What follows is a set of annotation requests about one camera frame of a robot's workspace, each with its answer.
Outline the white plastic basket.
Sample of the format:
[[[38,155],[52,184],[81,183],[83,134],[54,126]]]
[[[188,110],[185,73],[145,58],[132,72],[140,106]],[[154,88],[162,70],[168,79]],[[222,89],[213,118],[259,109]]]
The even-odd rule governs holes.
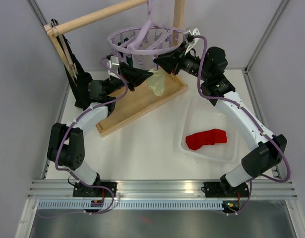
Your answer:
[[[232,163],[238,156],[239,132],[208,100],[193,95],[186,110],[179,147],[202,159]]]

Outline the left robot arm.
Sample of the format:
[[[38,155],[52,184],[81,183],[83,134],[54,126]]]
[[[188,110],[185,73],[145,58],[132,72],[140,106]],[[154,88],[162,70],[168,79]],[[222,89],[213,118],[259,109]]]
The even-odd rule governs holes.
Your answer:
[[[122,88],[133,91],[152,75],[150,70],[120,63],[117,72],[111,72],[105,80],[82,81],[82,88],[90,99],[89,106],[74,121],[52,126],[47,158],[54,162],[57,170],[69,172],[78,179],[74,196],[96,197],[107,193],[100,175],[85,161],[84,136],[114,111],[118,98],[110,96],[111,93]]]

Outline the wooden rack left post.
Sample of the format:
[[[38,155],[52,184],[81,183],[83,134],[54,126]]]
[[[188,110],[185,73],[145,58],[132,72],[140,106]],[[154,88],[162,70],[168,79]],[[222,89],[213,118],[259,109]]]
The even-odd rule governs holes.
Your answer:
[[[51,42],[53,43],[58,55],[60,56],[66,70],[68,71],[70,77],[73,80],[73,74],[68,70],[68,61],[67,61],[67,58],[64,54],[61,42],[59,40],[57,32],[55,31],[55,28],[51,27],[49,24],[47,24],[47,25],[44,25],[44,29],[45,29],[47,35],[49,36]]]

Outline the wooden rack right post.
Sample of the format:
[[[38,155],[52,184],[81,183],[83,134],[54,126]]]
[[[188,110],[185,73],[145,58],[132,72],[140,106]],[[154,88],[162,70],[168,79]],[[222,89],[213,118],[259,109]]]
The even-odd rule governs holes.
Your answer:
[[[174,28],[181,28],[183,26],[184,6],[185,6],[185,0],[175,0],[174,17],[173,17]],[[179,33],[177,31],[173,31],[172,36],[173,36],[172,39],[173,46],[178,46],[182,38],[179,36]]]

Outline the wooden rack top rod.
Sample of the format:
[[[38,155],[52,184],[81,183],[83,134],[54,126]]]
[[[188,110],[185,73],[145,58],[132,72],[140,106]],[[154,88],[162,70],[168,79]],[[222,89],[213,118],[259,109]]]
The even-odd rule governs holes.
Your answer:
[[[76,18],[74,20],[53,27],[52,32],[55,36],[62,35],[145,3],[148,3],[148,1],[125,0],[123,2],[111,5],[104,9],[98,10],[96,12],[87,14],[85,16]]]

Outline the black shorts on hanger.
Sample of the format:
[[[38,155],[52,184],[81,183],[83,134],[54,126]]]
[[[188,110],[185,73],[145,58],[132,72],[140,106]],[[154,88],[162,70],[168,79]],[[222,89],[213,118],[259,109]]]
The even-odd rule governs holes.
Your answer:
[[[92,100],[89,98],[89,92],[87,87],[93,79],[90,73],[84,71],[75,54],[72,52],[69,46],[69,42],[65,36],[63,36],[63,39],[67,46],[72,62],[75,64],[75,67],[77,69],[76,78],[74,79],[71,78],[67,69],[65,70],[68,77],[69,85],[76,100],[74,105],[78,108],[85,110],[92,103]]]

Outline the wooden rack post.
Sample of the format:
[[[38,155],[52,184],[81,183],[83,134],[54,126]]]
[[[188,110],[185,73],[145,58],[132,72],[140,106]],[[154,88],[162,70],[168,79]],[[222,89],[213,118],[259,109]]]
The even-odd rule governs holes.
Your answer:
[[[174,17],[173,17],[174,28],[181,28],[183,26],[184,6],[185,6],[185,0],[175,0]],[[172,36],[173,36],[172,39],[173,46],[178,46],[182,38],[179,36],[179,33],[177,31],[173,31]]]
[[[68,71],[70,77],[73,80],[73,74],[68,70],[68,61],[67,61],[67,58],[64,54],[61,42],[59,40],[57,32],[55,31],[55,28],[51,27],[49,24],[47,24],[47,25],[44,25],[44,29],[45,29],[47,35],[49,36],[51,42],[53,43],[58,55],[60,56],[66,70]]]

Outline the aluminium mounting rail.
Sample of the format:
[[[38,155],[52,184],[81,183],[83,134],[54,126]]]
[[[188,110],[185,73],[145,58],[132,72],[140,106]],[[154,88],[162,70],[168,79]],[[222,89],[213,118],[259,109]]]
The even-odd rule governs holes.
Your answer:
[[[117,180],[116,195],[124,199],[203,199],[202,180]],[[64,179],[33,180],[27,193],[28,199],[69,199],[73,186]],[[276,183],[267,179],[252,182],[254,200],[297,199],[292,182]]]

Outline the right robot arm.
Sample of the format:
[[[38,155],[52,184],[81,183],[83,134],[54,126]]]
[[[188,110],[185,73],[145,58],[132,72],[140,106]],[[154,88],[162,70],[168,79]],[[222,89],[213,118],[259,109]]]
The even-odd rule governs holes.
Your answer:
[[[220,191],[231,196],[241,185],[264,175],[272,167],[288,161],[284,155],[287,139],[267,129],[243,104],[235,87],[224,75],[228,64],[225,51],[210,47],[202,57],[194,56],[183,42],[173,51],[153,60],[165,72],[176,75],[180,70],[197,77],[201,97],[220,110],[238,129],[250,152],[233,170],[221,176]]]

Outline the red sock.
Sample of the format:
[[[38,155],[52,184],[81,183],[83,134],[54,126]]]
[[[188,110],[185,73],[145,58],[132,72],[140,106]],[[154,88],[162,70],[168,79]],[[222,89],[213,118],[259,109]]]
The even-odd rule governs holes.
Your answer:
[[[215,145],[217,143],[227,143],[227,135],[224,130],[211,129],[197,132],[185,137],[185,142],[189,149],[198,150],[205,145]]]

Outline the purple round clip hanger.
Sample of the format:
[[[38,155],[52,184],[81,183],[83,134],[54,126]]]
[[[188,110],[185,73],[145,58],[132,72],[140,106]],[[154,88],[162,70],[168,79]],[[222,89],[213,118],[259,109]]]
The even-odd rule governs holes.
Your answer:
[[[112,55],[118,57],[119,62],[127,63],[126,56],[132,56],[133,63],[145,67],[146,63],[144,61],[146,59],[154,59],[176,47],[172,43],[173,31],[179,33],[182,42],[184,34],[182,28],[158,24],[152,20],[152,1],[149,0],[147,3],[147,21],[143,26],[116,31],[107,38],[107,41],[111,47]]]

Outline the cream sock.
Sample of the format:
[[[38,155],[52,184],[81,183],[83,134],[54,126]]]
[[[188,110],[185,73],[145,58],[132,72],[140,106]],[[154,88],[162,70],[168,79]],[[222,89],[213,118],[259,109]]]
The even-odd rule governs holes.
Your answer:
[[[153,73],[153,75],[146,80],[148,88],[156,96],[162,96],[165,92],[165,71],[158,68],[158,70],[151,69],[149,72]]]

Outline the wooden rack base tray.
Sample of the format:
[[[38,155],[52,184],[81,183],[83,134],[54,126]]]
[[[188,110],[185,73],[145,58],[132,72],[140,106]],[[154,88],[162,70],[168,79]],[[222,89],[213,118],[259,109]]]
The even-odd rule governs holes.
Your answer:
[[[100,135],[105,137],[180,96],[187,91],[187,88],[188,85],[181,77],[165,72],[165,92],[162,96],[156,96],[145,81],[134,91],[128,91],[122,99],[118,100],[112,114],[100,121],[96,128]]]

